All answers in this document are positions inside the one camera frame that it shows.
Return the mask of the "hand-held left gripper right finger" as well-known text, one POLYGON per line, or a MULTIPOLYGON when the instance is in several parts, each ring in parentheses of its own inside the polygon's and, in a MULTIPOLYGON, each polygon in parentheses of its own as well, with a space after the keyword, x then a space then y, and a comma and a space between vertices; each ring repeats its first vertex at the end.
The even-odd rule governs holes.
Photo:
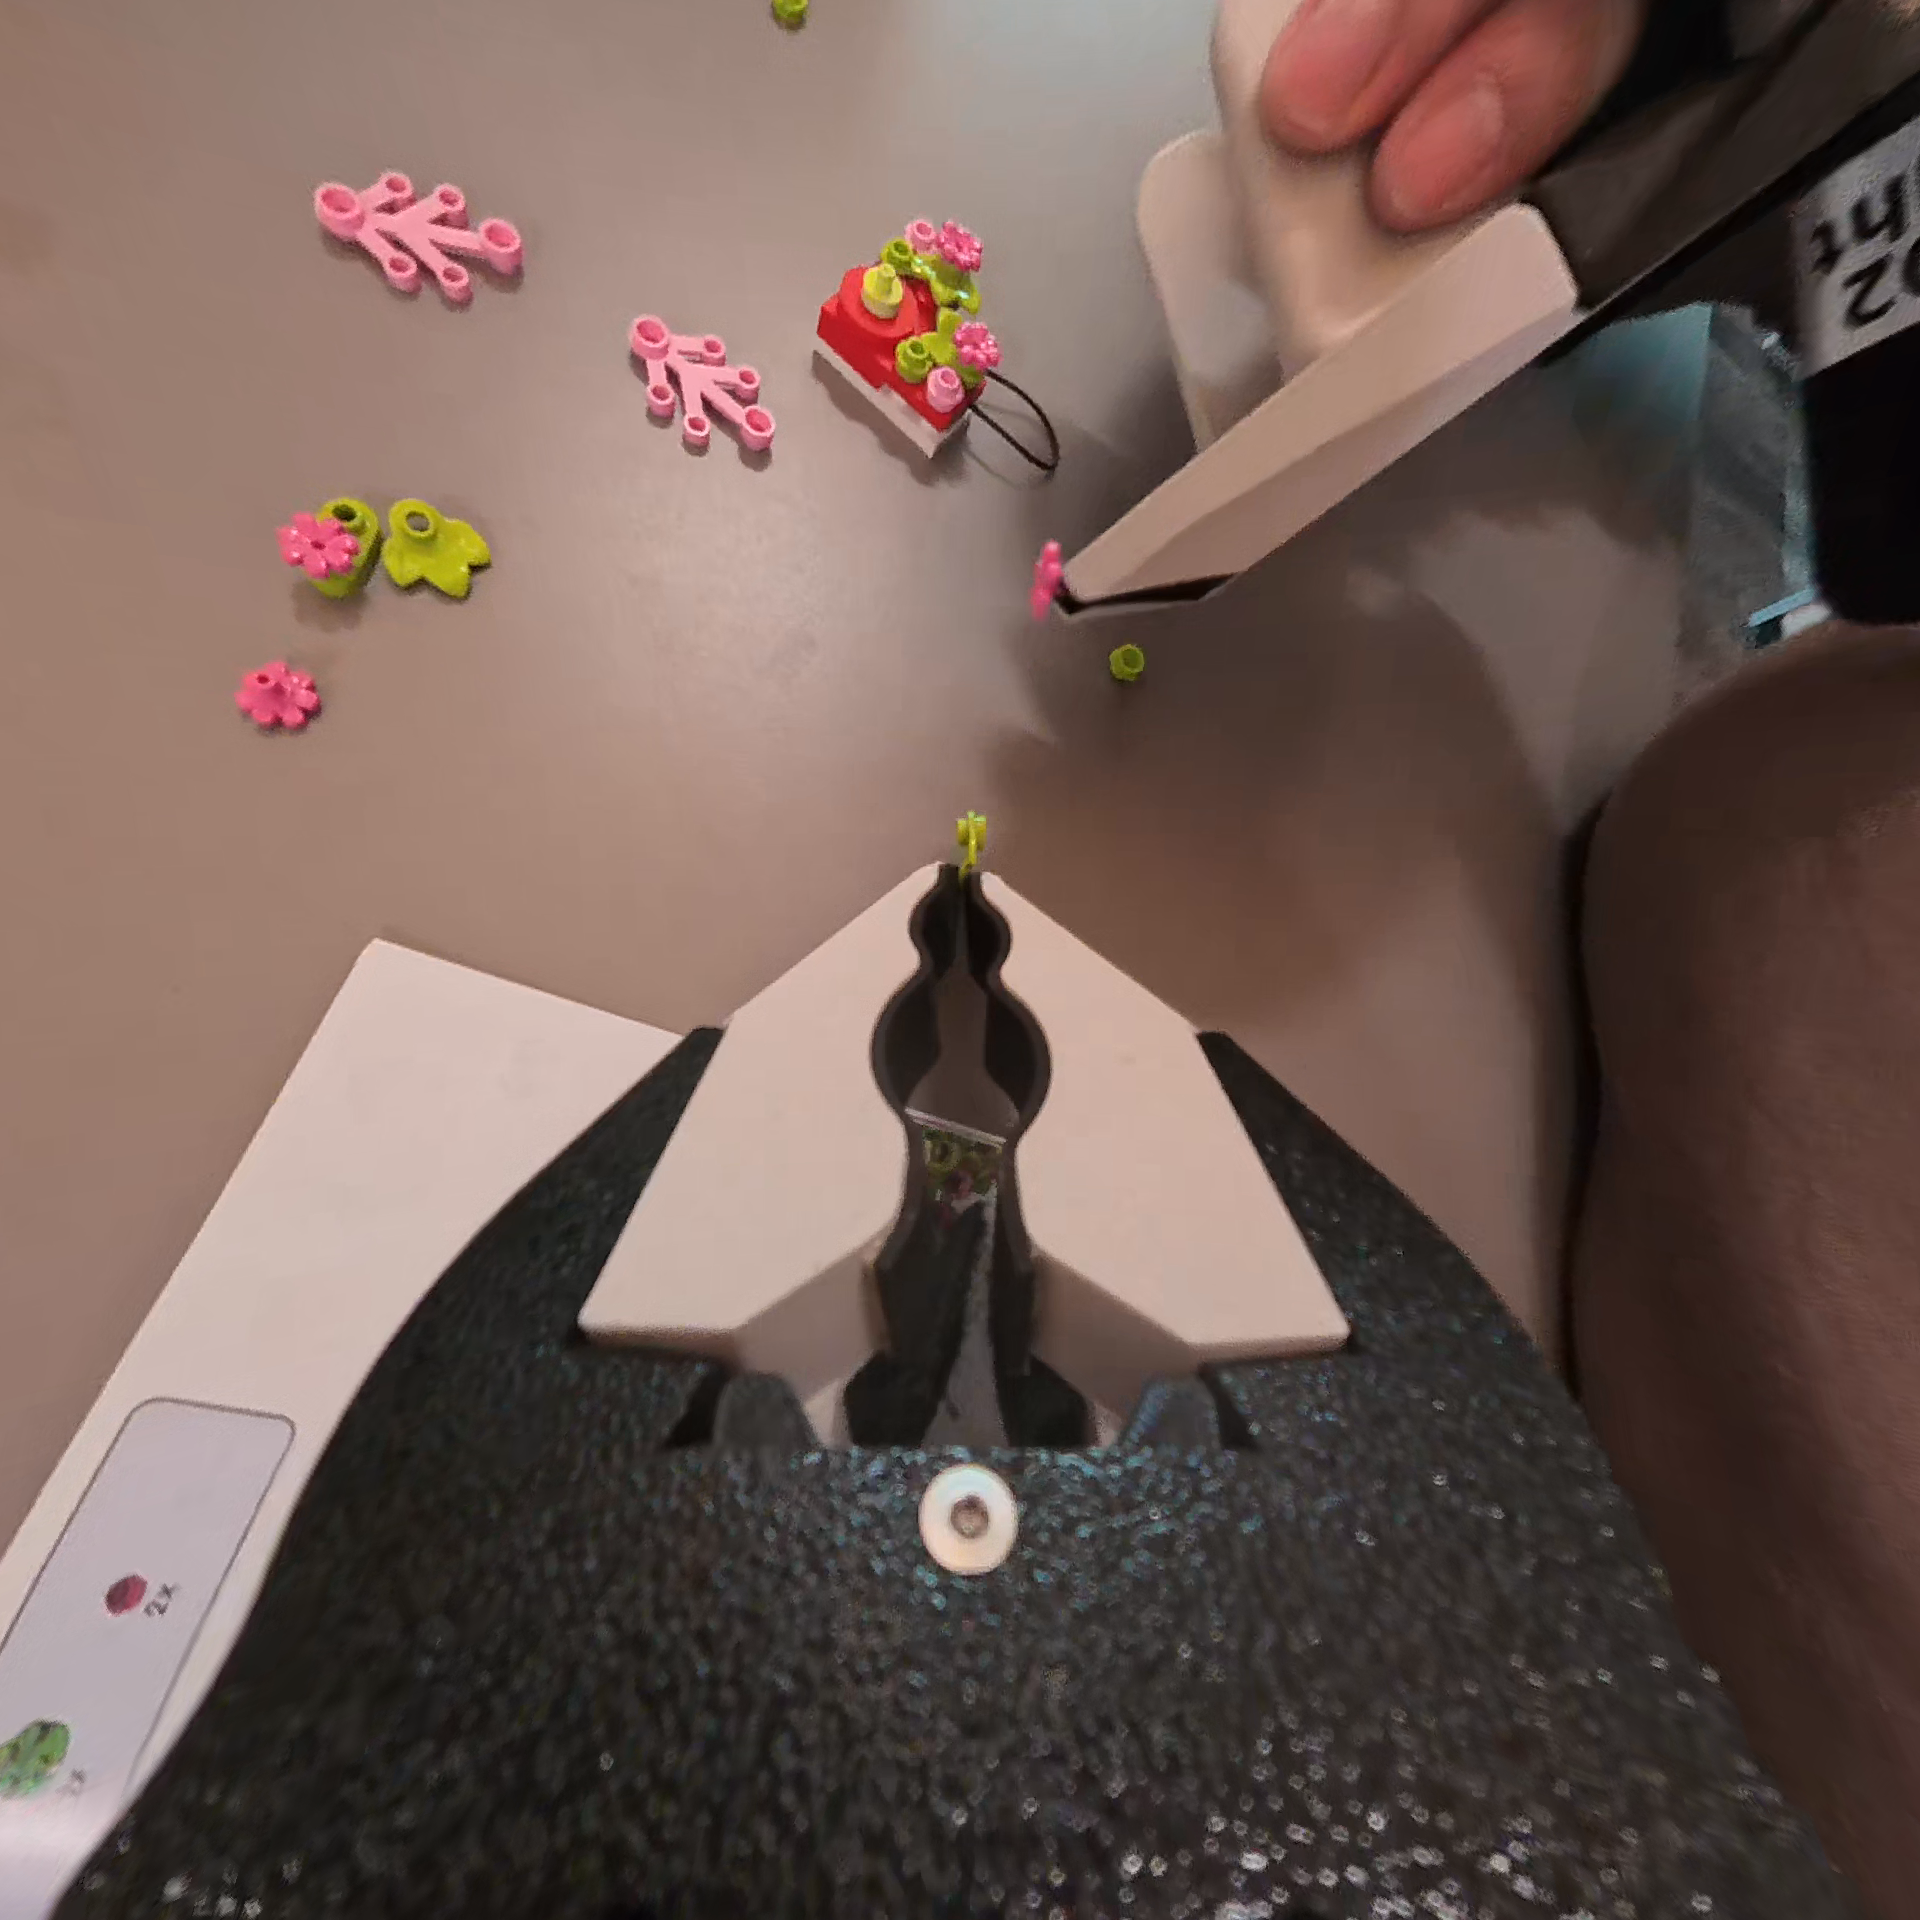
POLYGON ((1122 1427, 1157 1378, 1345 1348, 1349 1319, 1195 1027, 1003 877, 983 884, 1010 930, 999 982, 1046 1044, 1014 1144, 1035 1358, 1122 1427))

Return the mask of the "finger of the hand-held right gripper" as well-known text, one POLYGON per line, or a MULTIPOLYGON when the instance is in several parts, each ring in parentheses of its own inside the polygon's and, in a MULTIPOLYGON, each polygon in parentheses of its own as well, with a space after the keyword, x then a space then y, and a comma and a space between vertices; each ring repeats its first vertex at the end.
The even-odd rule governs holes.
POLYGON ((1513 203, 1290 375, 1105 534, 1063 560, 1053 607, 1090 616, 1211 597, 1561 342, 1578 282, 1513 203))

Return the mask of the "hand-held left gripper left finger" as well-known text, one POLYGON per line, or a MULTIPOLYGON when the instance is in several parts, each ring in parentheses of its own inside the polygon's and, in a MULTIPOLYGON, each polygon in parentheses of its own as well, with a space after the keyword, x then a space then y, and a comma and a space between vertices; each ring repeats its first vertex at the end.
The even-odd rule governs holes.
POLYGON ((590 1339, 779 1375, 819 1439, 849 1439, 908 1172, 873 1029, 921 968, 910 918, 941 876, 911 870, 734 1010, 581 1307, 590 1339))

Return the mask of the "white lego instruction booklet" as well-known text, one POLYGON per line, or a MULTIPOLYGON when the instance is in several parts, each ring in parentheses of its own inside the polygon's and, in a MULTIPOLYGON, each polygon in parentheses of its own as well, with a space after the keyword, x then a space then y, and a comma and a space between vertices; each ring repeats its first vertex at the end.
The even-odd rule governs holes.
POLYGON ((754 1040, 876 1098, 865 918, 686 1040, 391 944, 351 967, 5 1551, 5 1916, 671 1912, 773 1896, 852 1468, 671 1450, 695 1362, 577 1319, 754 1040))

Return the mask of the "small red flowered lego assembly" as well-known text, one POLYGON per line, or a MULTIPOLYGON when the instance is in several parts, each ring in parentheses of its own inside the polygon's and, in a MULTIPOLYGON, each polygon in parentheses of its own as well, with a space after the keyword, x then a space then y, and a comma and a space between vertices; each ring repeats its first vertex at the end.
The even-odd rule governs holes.
POLYGON ((926 458, 964 431, 1002 370, 1002 340, 981 318, 983 259, 967 223, 908 221, 819 312, 815 358, 926 458))

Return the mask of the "pink lego branch piece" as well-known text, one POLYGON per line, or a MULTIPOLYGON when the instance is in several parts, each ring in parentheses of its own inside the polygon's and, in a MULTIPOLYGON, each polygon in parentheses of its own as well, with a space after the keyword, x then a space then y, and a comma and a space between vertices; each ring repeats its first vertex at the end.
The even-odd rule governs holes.
POLYGON ((762 402, 762 375, 751 365, 734 365, 722 338, 677 333, 658 316, 638 316, 629 349, 642 370, 650 415, 677 418, 686 447, 707 451, 715 423, 748 453, 773 447, 778 420, 762 402))
POLYGON ((327 180, 315 188, 313 210, 330 240, 365 252, 401 294, 431 283, 445 304, 465 306, 474 272, 514 282, 523 270, 519 228, 501 218, 474 220, 454 183, 421 195, 407 173, 364 188, 327 180))

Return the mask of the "person's right hand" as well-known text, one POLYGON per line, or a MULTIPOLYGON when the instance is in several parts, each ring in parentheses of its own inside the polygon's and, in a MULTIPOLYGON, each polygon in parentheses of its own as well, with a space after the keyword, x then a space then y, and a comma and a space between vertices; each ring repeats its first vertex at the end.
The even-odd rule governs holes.
POLYGON ((1644 2, 1309 2, 1262 74, 1291 154, 1369 154, 1393 234, 1465 221, 1530 180, 1620 83, 1644 2))

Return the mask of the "person's brown clothing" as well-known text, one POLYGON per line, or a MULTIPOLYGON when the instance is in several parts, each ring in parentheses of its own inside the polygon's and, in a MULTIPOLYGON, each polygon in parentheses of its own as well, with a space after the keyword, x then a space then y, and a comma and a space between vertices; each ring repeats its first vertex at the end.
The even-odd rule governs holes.
POLYGON ((1692 704, 1578 920, 1579 1395, 1748 1742, 1916 1916, 1916 629, 1834 621, 1692 704))

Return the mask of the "lime leaf with pink flower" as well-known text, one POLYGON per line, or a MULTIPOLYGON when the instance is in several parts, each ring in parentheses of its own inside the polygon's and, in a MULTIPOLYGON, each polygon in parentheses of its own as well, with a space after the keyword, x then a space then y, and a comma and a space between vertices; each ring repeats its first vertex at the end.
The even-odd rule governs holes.
POLYGON ((357 496, 333 496, 313 511, 294 511, 277 527, 282 563, 332 602, 345 602, 365 588, 379 547, 379 514, 357 496))

